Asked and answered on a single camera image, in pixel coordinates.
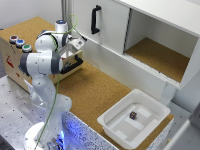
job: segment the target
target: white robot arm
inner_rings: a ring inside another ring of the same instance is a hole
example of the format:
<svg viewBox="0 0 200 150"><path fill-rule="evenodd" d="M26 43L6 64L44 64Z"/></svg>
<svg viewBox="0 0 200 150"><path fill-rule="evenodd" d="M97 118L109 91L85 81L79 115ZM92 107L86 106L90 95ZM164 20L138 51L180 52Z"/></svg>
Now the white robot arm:
<svg viewBox="0 0 200 150"><path fill-rule="evenodd" d="M37 53L24 53L20 59L20 67L24 73L32 77L33 92L31 99L35 105L46 108L46 121L52 107L52 114L40 140L40 147L48 147L47 143L57 137L62 131L61 114L69 111L72 101L69 97L58 94L54 103L56 89L49 79L49 74L65 74L83 63L82 59L75 56L77 63L63 68L61 53L66 50L66 45L71 41L71 35L67 33L67 22L58 20L55 24L56 31L43 30L37 37L35 48ZM72 42L78 50L84 45L84 41L78 39ZM40 129L35 140L38 140L43 128Z"/></svg>

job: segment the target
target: black handle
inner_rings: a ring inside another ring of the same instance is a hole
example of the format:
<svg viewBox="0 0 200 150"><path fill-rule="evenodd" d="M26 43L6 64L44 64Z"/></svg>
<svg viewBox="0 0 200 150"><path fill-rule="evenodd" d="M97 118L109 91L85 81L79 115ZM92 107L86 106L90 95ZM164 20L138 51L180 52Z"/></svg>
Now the black handle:
<svg viewBox="0 0 200 150"><path fill-rule="evenodd" d="M80 66L83 63L83 60L81 58L78 57L78 55L75 55L75 60L77 61L76 63L72 64L71 66L68 67L64 67L60 74L65 74L70 72L71 70L73 70L74 68Z"/></svg>
<svg viewBox="0 0 200 150"><path fill-rule="evenodd" d="M96 8L92 10L92 25L91 25L91 30L92 34L98 33L100 30L96 28L96 12L101 10L101 7L96 5Z"/></svg>

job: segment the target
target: brown box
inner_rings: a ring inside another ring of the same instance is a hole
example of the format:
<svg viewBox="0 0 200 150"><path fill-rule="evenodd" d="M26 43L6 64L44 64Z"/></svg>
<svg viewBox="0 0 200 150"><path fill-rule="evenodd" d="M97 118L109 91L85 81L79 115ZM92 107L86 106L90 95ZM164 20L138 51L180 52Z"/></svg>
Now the brown box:
<svg viewBox="0 0 200 150"><path fill-rule="evenodd" d="M34 49L36 37L44 29L52 31L54 30L54 26L45 20L36 17L0 31L0 51L6 74L25 90L28 90L28 87L26 86L24 79L31 83L31 77L28 77L20 70L20 58L23 52L21 49L17 49L15 45L9 43L9 37L12 35L17 35L20 39L25 40L26 44L30 44ZM70 57L63 59L63 64L66 62L71 64L75 63L75 55L78 55L80 58L82 58L82 51L78 51ZM60 75L60 80L77 71L81 67L82 65L78 66L67 74ZM58 75L49 75L49 78L54 84L58 81L57 76Z"/></svg>

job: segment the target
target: cork countertop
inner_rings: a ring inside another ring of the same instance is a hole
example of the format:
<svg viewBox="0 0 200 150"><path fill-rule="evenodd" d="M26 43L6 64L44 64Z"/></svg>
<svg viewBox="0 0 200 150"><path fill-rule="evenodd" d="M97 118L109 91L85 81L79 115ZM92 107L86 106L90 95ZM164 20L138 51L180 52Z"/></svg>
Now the cork countertop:
<svg viewBox="0 0 200 150"><path fill-rule="evenodd" d="M0 31L0 37L9 42L11 35L18 35L34 48L37 35L44 29L54 30L54 26L36 17ZM58 90L58 93L72 99L72 113L120 150L123 148L104 133L97 118L129 92L131 89L87 62L83 63L81 69L63 79ZM145 150L172 119L173 115L168 115L136 150Z"/></svg>

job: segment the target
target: small dark object in bin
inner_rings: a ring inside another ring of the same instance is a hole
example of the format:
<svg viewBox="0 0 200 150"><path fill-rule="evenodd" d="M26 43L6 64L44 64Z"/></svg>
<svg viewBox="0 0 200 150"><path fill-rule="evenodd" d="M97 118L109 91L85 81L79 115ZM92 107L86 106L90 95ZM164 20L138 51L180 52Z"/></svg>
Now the small dark object in bin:
<svg viewBox="0 0 200 150"><path fill-rule="evenodd" d="M136 112L132 111L132 112L130 113L130 118L131 118L131 119L135 120L136 116L137 116L137 113L136 113Z"/></svg>

